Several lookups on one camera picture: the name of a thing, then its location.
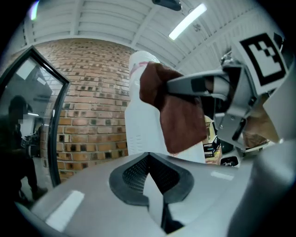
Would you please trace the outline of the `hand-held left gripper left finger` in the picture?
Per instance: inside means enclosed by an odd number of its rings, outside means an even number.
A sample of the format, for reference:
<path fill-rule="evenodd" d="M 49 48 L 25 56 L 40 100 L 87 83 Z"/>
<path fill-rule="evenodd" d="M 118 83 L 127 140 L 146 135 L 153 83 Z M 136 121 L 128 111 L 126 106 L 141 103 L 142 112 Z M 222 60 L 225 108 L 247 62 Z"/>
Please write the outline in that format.
<path fill-rule="evenodd" d="M 139 155 L 88 167 L 48 191 L 31 209 L 69 237 L 164 237 L 145 206 L 121 201 L 109 185 L 111 172 Z"/>

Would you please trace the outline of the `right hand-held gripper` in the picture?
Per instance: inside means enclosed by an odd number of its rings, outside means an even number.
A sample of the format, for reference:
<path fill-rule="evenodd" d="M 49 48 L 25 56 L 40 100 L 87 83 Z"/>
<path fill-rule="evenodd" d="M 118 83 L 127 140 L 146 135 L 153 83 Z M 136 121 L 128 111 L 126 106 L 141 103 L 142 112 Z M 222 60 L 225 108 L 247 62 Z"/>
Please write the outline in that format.
<path fill-rule="evenodd" d="M 197 95 L 223 100 L 222 110 L 214 110 L 218 137 L 245 150 L 243 132 L 254 107 L 263 94 L 270 94 L 287 78 L 295 56 L 285 41 L 279 43 L 267 33 L 233 45 L 234 57 L 222 70 L 184 75 L 166 83 L 170 94 Z"/>

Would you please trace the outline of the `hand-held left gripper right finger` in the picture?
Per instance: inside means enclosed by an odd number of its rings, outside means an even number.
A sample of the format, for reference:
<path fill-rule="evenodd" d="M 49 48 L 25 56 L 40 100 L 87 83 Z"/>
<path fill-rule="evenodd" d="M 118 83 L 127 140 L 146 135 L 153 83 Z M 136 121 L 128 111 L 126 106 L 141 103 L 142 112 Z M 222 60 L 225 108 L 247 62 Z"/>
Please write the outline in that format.
<path fill-rule="evenodd" d="M 227 234 L 236 168 L 150 153 L 148 234 Z"/>

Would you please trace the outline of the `person's right hand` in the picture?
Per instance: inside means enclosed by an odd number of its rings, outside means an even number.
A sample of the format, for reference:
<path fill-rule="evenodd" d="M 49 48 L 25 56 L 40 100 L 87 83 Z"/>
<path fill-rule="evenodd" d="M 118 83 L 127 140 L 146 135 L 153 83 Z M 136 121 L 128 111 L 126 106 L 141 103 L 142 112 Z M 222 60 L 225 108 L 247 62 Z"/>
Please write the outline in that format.
<path fill-rule="evenodd" d="M 247 148 L 258 146 L 267 140 L 274 143 L 280 140 L 271 119 L 263 108 L 265 101 L 265 98 L 261 98 L 247 118 L 247 124 L 243 131 L 243 139 Z"/>

